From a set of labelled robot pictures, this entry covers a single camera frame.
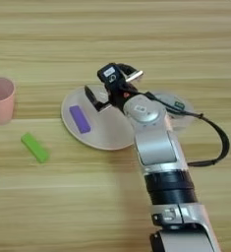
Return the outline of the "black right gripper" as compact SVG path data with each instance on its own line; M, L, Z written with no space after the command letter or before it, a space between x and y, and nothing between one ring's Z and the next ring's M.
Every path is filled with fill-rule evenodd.
M110 103L123 112L125 103L131 97L139 93L139 91L130 83L139 79L144 72L123 63L119 63L118 67L125 75L126 81L118 81L106 86L109 101L101 102L96 98L92 90L88 86L85 86L85 95L97 112L109 107Z

